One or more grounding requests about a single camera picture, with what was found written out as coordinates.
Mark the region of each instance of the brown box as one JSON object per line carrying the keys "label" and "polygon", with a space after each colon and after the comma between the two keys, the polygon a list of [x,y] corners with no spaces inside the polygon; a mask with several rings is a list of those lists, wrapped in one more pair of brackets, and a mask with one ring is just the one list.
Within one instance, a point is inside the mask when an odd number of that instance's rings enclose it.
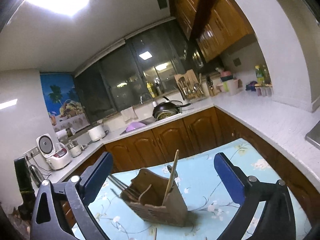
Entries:
{"label": "brown box", "polygon": [[142,192],[139,202],[132,202],[123,192],[120,197],[145,221],[183,227],[188,208],[175,182],[162,205],[168,180],[142,168],[139,174],[131,180],[132,183],[129,186],[129,188]]}

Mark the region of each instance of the blue floral tablecloth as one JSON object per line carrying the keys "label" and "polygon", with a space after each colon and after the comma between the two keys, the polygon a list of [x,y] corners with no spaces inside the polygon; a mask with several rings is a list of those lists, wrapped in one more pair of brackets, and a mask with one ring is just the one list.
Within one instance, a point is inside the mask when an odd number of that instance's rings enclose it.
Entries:
{"label": "blue floral tablecloth", "polygon": [[[261,182],[275,183],[280,177],[265,159],[243,139],[238,139],[221,147],[181,159],[177,164],[178,177],[175,179],[189,212],[183,228],[151,224],[138,217],[121,199],[111,192],[116,188],[108,179],[103,184],[97,198],[89,209],[112,240],[152,240],[157,228],[157,240],[161,239],[217,239],[239,208],[233,203],[214,166],[213,158],[223,152],[235,166],[247,175],[256,176]],[[167,164],[150,167],[156,174],[169,177]],[[139,170],[115,174],[126,184],[137,176]],[[302,239],[311,226],[296,198],[290,192],[297,239]],[[261,202],[243,239],[252,235],[263,210]],[[78,226],[73,227],[75,236],[84,239]]]}

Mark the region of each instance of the white cloth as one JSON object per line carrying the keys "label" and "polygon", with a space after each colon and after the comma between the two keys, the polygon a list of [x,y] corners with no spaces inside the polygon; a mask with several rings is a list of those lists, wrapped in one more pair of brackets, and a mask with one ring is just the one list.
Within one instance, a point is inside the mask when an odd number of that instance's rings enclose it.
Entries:
{"label": "white cloth", "polygon": [[130,122],[131,120],[137,120],[138,119],[138,116],[136,115],[136,113],[134,112],[133,110],[133,107],[129,107],[127,109],[124,109],[121,111],[121,115],[122,115],[122,118],[123,118],[123,121],[125,123],[128,123]]}

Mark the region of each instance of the pink bowl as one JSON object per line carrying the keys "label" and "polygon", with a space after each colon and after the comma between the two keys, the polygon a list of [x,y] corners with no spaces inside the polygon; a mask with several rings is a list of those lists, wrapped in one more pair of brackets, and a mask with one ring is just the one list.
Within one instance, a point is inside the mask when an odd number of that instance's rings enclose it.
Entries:
{"label": "pink bowl", "polygon": [[132,122],[131,124],[128,125],[128,127],[125,129],[125,131],[130,132],[130,131],[136,130],[136,129],[144,127],[144,126],[146,126],[146,125],[142,122]]}

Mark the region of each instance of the wall socket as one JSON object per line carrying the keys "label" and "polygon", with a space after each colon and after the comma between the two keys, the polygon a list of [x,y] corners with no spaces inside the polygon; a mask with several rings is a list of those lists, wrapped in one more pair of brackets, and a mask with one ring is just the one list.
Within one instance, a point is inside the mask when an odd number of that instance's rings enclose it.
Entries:
{"label": "wall socket", "polygon": [[24,156],[24,158],[25,158],[26,160],[30,160],[30,159],[32,159],[32,156],[35,157],[35,156],[37,156],[39,153],[40,153],[39,148],[36,146],[36,147],[32,148],[31,150],[28,150],[27,152],[25,152],[25,153],[23,154],[23,156]]}

